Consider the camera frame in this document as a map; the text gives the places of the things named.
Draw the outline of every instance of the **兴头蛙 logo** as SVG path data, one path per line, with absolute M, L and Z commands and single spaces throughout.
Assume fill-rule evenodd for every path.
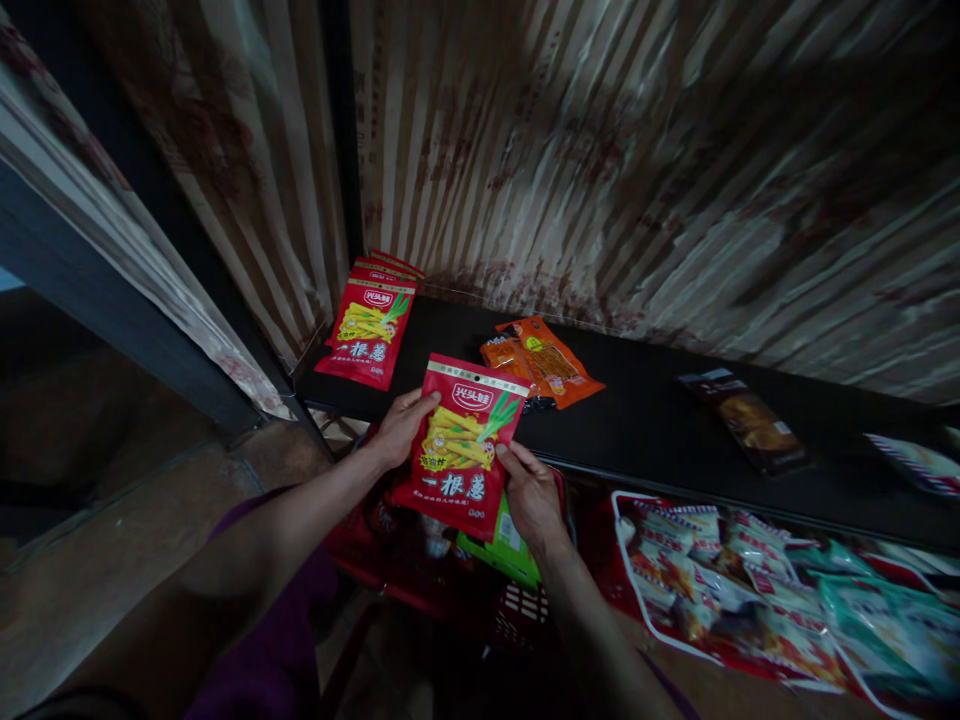
M 453 401 L 467 410 L 486 410 L 493 402 L 493 393 L 457 383 L 453 386 Z
M 364 290 L 363 301 L 375 307 L 386 307 L 393 302 L 393 293 L 380 292 L 379 290 Z

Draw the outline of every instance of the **floor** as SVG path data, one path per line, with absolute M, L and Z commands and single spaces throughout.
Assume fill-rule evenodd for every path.
M 88 358 L 68 368 L 65 377 L 36 380 L 40 386 L 34 393 L 53 388 L 76 403 L 76 417 L 61 416 L 59 432 L 40 432 L 54 422 L 52 416 L 47 425 L 25 418 L 0 428 L 0 462 L 7 472 L 17 469 L 21 476 L 32 473 L 36 482 L 53 482 L 82 466 L 87 469 L 83 482 L 93 483 L 95 498 L 89 509 L 28 545 L 2 547 L 0 720 L 53 689 L 140 597 L 202 545 L 227 510 L 269 489 L 307 480 L 327 466 L 305 433 L 288 423 L 270 423 L 225 446 L 204 417 L 162 386 L 147 388 L 142 404 L 120 403 L 128 414 L 122 423 L 111 423 L 115 410 L 110 403 L 94 402 L 96 383 L 90 378 L 97 367 L 107 367 L 112 376 L 129 375 L 125 382 L 135 384 L 136 372 L 115 358 L 100 362 L 107 364 Z M 17 402 L 31 397 L 25 389 L 20 392 Z M 13 407 L 9 393 L 0 397 L 0 411 L 4 403 L 8 411 Z M 107 451 L 108 432 L 94 443 L 98 452 L 84 450 L 78 436 L 89 436 L 90 412 L 105 414 L 100 417 L 114 428 L 112 452 Z M 61 451 L 38 453 L 40 441 Z M 94 477 L 90 468 L 99 475 Z M 357 591 L 317 646 L 321 682 L 329 678 L 352 628 L 373 602 L 383 601 L 370 591 Z M 782 720 L 877 716 L 852 697 L 794 693 L 701 662 L 652 643 L 635 623 L 621 621 L 624 632 L 647 650 L 704 718 L 767 717 L 771 708 Z M 427 640 L 437 632 L 442 630 L 409 608 L 385 604 L 351 677 L 340 717 L 432 717 L 434 692 L 427 668 L 436 658 L 425 654 Z

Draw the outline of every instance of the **red and white tray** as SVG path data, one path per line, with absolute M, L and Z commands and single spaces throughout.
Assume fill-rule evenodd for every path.
M 691 645 L 675 627 L 657 621 L 648 611 L 634 574 L 629 570 L 630 560 L 626 542 L 617 533 L 620 518 L 630 514 L 631 506 L 638 507 L 643 504 L 667 507 L 671 505 L 662 498 L 651 495 L 616 491 L 607 501 L 589 510 L 583 518 L 584 524 L 581 525 L 580 533 L 581 554 L 590 567 L 601 592 L 611 605 L 642 622 L 650 634 L 660 642 L 703 660 L 792 687 L 827 693 L 842 692 L 834 685 L 812 678 L 787 665 L 741 653 L 731 645 L 724 644 L 716 647 Z M 922 574 L 902 563 L 878 555 L 865 555 L 863 558 L 887 580 L 936 594 Z M 922 709 L 908 706 L 897 698 L 879 697 L 864 682 L 863 677 L 835 638 L 833 636 L 828 638 L 840 659 L 851 692 L 869 701 L 890 717 L 900 720 L 912 720 L 917 717 L 915 712 L 923 713 Z

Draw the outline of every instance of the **red plastic basket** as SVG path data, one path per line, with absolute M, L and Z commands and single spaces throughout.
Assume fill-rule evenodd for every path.
M 566 513 L 563 476 L 554 470 Z M 479 561 L 468 570 L 452 553 L 434 560 L 410 552 L 403 538 L 385 542 L 368 527 L 363 508 L 380 492 L 354 508 L 327 536 L 324 547 L 343 571 L 386 597 L 395 598 L 467 635 L 501 650 L 525 652 L 553 635 L 546 622 L 548 601 L 541 588 L 533 595 Z

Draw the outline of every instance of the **finger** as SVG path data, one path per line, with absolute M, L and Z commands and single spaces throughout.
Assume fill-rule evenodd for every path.
M 527 466 L 530 472 L 537 476 L 538 480 L 553 480 L 553 472 L 550 468 L 540 462 L 532 452 L 516 440 L 510 442 L 510 450 L 517 456 L 520 462 Z
M 500 462 L 503 463 L 507 472 L 510 473 L 510 477 L 522 479 L 530 476 L 530 473 L 524 469 L 517 456 L 503 443 L 497 443 L 497 457 L 500 458 Z
M 406 410 L 420 399 L 421 392 L 423 392 L 423 388 L 419 387 L 416 390 L 411 390 L 403 395 L 398 395 L 397 399 L 393 401 L 393 406 L 397 408 L 397 410 Z
M 422 420 L 427 414 L 440 404 L 440 393 L 434 390 L 429 395 L 420 398 L 416 404 L 410 408 L 410 414 L 418 420 Z

